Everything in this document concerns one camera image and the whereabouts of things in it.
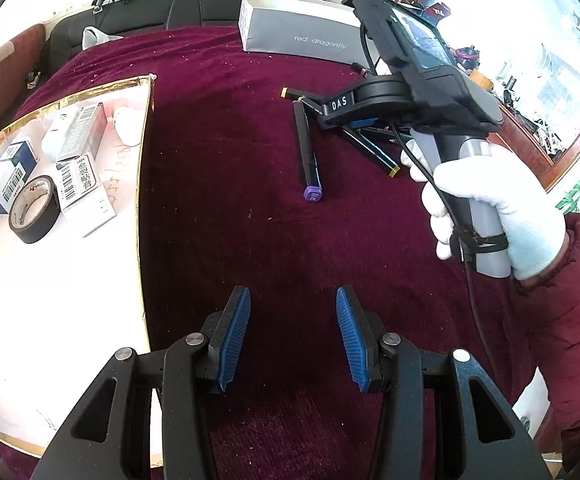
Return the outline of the maroon sleeve right forearm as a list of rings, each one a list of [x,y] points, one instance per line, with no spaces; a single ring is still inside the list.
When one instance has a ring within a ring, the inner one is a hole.
[[[516,285],[516,304],[560,430],[563,468],[580,461],[580,214],[564,217],[570,243],[537,283]]]

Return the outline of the white gloved right hand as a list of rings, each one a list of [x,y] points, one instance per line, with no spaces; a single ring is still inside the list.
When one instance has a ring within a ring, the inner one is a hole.
[[[450,258],[453,231],[450,213],[439,196],[443,191],[496,209],[518,282],[530,286],[555,270],[570,242],[566,222],[540,181],[516,154],[493,144],[485,156],[443,162],[432,171],[434,182],[430,184],[414,164],[415,160],[424,161],[419,146],[414,140],[409,140],[406,146],[401,163],[409,169],[412,180],[424,186],[421,201],[430,216],[439,259]]]

